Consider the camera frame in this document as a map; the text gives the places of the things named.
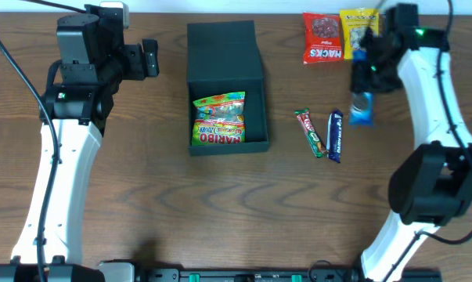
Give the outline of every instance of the green led light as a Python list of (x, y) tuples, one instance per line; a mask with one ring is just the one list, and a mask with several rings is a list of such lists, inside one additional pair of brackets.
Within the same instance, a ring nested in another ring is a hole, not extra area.
[(417, 29), (415, 29), (415, 32), (416, 32), (419, 36), (423, 36), (423, 34), (425, 33), (425, 30), (424, 30), (424, 29), (421, 29), (421, 28), (417, 28)]

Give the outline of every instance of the yellow candy bag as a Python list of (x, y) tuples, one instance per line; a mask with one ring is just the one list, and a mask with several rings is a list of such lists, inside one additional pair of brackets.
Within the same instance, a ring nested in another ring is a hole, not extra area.
[(346, 9), (340, 10), (340, 18), (344, 28), (344, 59), (352, 59), (352, 53), (360, 48), (359, 42), (368, 25), (373, 30), (373, 35), (378, 35), (380, 15), (375, 9)]

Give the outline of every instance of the candy bar wrapper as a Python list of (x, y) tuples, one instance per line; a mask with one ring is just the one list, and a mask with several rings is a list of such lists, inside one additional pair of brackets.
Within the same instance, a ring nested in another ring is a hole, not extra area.
[(340, 163), (340, 153), (342, 147), (342, 117), (344, 115), (339, 110), (334, 110), (328, 120), (328, 158)]
[(317, 133), (315, 133), (314, 126), (312, 125), (309, 116), (308, 108), (305, 108), (303, 110), (296, 110), (295, 115), (297, 116), (301, 127), (304, 129), (307, 141), (312, 148), (312, 153), (314, 153), (314, 156), (317, 158), (322, 157), (324, 154), (327, 153), (327, 150), (324, 147), (324, 144), (322, 143)]

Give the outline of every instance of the red candy bag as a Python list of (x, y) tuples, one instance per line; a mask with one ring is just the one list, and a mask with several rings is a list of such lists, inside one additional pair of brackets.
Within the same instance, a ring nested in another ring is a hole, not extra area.
[(304, 20), (306, 29), (304, 63), (343, 60), (340, 17), (304, 13)]

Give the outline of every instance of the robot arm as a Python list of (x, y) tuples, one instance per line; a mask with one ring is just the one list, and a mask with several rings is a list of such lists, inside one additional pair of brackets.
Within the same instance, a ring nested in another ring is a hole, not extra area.
[[(77, 119), (54, 120), (60, 144), (60, 159), (45, 224), (45, 257), (64, 258), (68, 263), (82, 263), (81, 227), (89, 175), (102, 135), (93, 123), (79, 125)], [(53, 143), (47, 125), (41, 128), (41, 163), (35, 183), (31, 209), (22, 234), (12, 253), (12, 260), (37, 263), (36, 240), (39, 212), (51, 166)]]
[[(87, 5), (86, 14), (58, 20), (63, 83), (49, 86), (42, 97), (60, 145), (45, 223), (46, 263), (82, 263), (81, 227), (89, 175), (113, 107), (112, 95), (122, 80), (143, 80), (159, 73), (156, 41), (144, 39), (145, 52), (140, 44), (124, 44), (127, 6), (120, 2), (101, 5), (105, 7)], [(38, 220), (53, 152), (47, 125), (42, 126), (41, 136), (41, 162), (31, 208), (12, 253), (12, 261), (23, 264), (38, 261)]]
[[(361, 255), (360, 269), (367, 280), (400, 280), (406, 263), (427, 238), (420, 232), (437, 232), (451, 217), (462, 215), (472, 201), (472, 176), (449, 131), (435, 75), (441, 39), (440, 31), (419, 27), (415, 5), (398, 5), (387, 11), (384, 38), (368, 35), (365, 39), (368, 60), (353, 66), (353, 91), (388, 92), (404, 86), (416, 149), (393, 174), (390, 214), (375, 241)], [(444, 52), (441, 77), (445, 98), (459, 137), (466, 146), (472, 146), (472, 135), (452, 86), (449, 62), (450, 55)], [(378, 66), (378, 72), (366, 75), (365, 70), (372, 65)], [(452, 174), (442, 175), (443, 168)]]

